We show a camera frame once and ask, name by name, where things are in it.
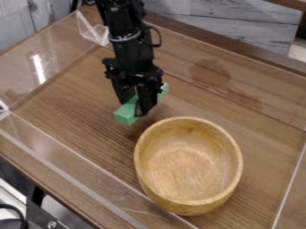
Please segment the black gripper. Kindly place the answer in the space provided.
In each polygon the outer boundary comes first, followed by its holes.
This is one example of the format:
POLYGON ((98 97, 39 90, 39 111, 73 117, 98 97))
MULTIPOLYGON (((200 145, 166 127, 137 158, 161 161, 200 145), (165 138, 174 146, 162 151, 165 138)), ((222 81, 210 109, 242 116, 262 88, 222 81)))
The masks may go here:
POLYGON ((102 61, 106 75, 122 104, 126 104, 138 92, 135 115, 145 116, 158 103, 158 94, 164 85, 164 70, 154 64, 154 44, 151 35, 131 37, 109 36, 114 48, 114 57, 102 61))

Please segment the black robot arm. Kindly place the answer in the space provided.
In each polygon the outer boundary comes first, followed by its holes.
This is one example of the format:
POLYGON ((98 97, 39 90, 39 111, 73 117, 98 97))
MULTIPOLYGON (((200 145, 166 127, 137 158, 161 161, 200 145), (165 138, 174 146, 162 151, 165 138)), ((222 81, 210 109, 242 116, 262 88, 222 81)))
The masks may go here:
POLYGON ((134 96, 135 115, 147 115, 158 103, 162 93, 165 71, 154 64, 154 49, 162 45, 154 43, 142 0, 95 0, 97 9, 105 25, 109 27, 109 42, 114 48, 114 57, 106 57, 106 77, 122 105, 134 96))

